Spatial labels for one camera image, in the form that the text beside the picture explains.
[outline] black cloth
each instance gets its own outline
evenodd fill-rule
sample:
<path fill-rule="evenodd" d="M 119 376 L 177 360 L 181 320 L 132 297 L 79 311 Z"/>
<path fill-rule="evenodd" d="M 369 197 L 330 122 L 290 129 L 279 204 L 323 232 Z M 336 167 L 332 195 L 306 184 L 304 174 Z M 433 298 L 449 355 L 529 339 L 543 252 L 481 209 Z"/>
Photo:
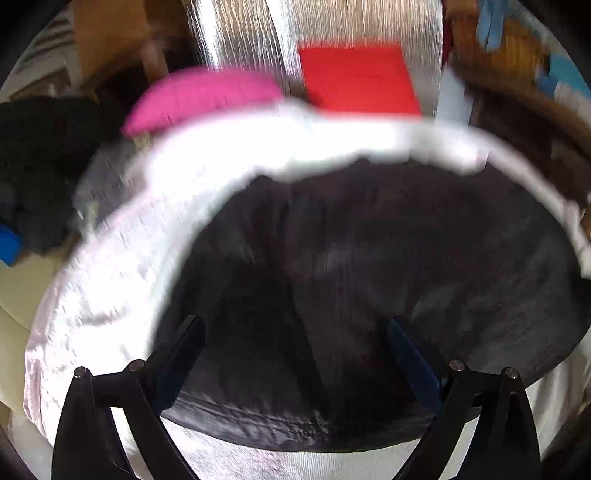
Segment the black cloth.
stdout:
<path fill-rule="evenodd" d="M 43 253 L 61 245 L 78 178 L 120 124 L 88 99 L 0 103 L 0 222 L 24 247 Z"/>
<path fill-rule="evenodd" d="M 422 435 L 388 349 L 403 315 L 444 358 L 531 384 L 589 327 L 566 233 L 491 166 L 462 177 L 412 161 L 293 184 L 255 179 L 197 237 L 157 340 L 188 314 L 206 346 L 163 416 L 270 450 L 350 452 Z"/>

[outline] metal screw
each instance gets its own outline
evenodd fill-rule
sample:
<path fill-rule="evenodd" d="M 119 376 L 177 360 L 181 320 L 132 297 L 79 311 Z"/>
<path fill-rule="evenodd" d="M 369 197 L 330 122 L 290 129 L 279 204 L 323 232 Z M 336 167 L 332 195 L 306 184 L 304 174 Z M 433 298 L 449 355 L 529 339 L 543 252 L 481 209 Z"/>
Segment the metal screw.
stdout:
<path fill-rule="evenodd" d="M 466 364 L 461 360 L 454 359 L 451 362 L 449 362 L 449 368 L 451 368 L 453 371 L 461 372 L 466 368 Z"/>
<path fill-rule="evenodd" d="M 143 369 L 145 363 L 146 362 L 144 360 L 140 360 L 140 359 L 133 360 L 132 362 L 129 363 L 127 368 L 129 369 L 130 372 L 139 372 L 140 370 Z"/>
<path fill-rule="evenodd" d="M 513 367 L 508 367 L 508 368 L 505 368 L 505 375 L 507 375 L 507 377 L 512 378 L 514 380 L 519 376 L 519 372 Z"/>
<path fill-rule="evenodd" d="M 77 367 L 76 370 L 74 370 L 74 378 L 81 378 L 86 372 L 86 367 Z"/>

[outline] pink fabric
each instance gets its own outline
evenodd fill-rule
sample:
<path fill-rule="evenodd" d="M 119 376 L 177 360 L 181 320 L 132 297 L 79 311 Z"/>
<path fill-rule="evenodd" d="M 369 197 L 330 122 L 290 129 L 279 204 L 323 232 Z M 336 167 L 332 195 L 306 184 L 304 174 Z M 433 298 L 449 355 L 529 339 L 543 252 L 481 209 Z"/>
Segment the pink fabric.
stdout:
<path fill-rule="evenodd" d="M 193 67 L 152 85 L 121 131 L 128 137 L 155 132 L 215 110 L 273 103 L 283 93 L 269 76 L 239 69 Z"/>

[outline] white fabric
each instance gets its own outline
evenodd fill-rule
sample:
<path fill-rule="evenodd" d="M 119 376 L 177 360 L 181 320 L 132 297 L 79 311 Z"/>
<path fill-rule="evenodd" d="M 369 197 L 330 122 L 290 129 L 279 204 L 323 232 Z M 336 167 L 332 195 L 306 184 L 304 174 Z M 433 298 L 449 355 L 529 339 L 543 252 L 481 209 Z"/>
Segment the white fabric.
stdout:
<path fill-rule="evenodd" d="M 577 207 L 519 153 L 485 132 L 416 119 L 322 116 L 291 100 L 222 113 L 170 131 L 135 160 L 128 172 L 135 197 L 77 249 L 47 290 L 25 354 L 29 419 L 53 444 L 75 367 L 84 365 L 99 375 L 148 356 L 185 252 L 234 192 L 257 174 L 294 179 L 343 166 L 360 154 L 386 161 L 411 155 L 459 174 L 481 171 L 488 159 L 558 219 L 585 276 L 591 274 L 591 251 L 578 227 Z M 568 360 L 528 389 L 542 452 L 584 402 L 590 351 L 587 335 Z M 116 410 L 115 417 L 132 462 L 140 465 L 124 416 Z M 390 479 L 415 444 L 347 455 L 267 452 L 169 421 L 164 425 L 202 479 Z M 467 426 L 446 478 L 457 471 L 473 425 Z M 143 469 L 141 475 L 148 477 Z"/>

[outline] black clothing pile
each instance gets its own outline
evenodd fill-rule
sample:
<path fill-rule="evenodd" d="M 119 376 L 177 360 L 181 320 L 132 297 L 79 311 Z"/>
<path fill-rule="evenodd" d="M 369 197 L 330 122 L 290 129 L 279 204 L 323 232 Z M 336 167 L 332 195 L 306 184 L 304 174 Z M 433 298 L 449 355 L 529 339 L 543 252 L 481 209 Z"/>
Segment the black clothing pile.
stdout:
<path fill-rule="evenodd" d="M 62 244 L 78 179 L 120 124 L 87 99 L 0 103 L 0 223 L 25 248 L 44 253 Z"/>

